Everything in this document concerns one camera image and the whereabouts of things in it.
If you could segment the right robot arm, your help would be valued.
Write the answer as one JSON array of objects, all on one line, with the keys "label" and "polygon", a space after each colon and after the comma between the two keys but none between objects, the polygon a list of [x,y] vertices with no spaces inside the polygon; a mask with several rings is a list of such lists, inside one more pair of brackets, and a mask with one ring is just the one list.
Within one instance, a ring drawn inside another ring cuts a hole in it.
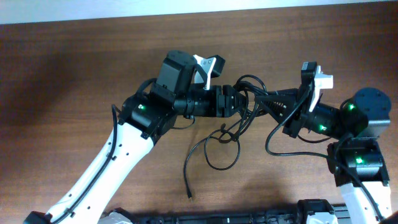
[{"label": "right robot arm", "polygon": [[339,108],[321,103],[319,92],[310,88],[257,96],[255,102],[278,123],[266,139],[267,153],[288,156],[269,147],[279,129],[292,138],[303,128],[332,138],[324,158],[352,223],[379,223],[391,215],[389,176],[377,142],[391,123],[385,93],[363,88]]}]

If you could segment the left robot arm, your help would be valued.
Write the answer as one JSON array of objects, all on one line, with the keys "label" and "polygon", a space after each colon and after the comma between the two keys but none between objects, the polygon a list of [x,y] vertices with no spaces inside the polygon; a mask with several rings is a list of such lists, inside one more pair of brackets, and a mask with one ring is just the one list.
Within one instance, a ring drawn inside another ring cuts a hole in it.
[{"label": "left robot arm", "polygon": [[212,86],[225,60],[171,50],[157,78],[145,81],[112,109],[113,130],[76,184],[47,212],[32,211],[25,223],[97,223],[134,166],[174,128],[178,116],[229,118],[247,105],[231,85]]}]

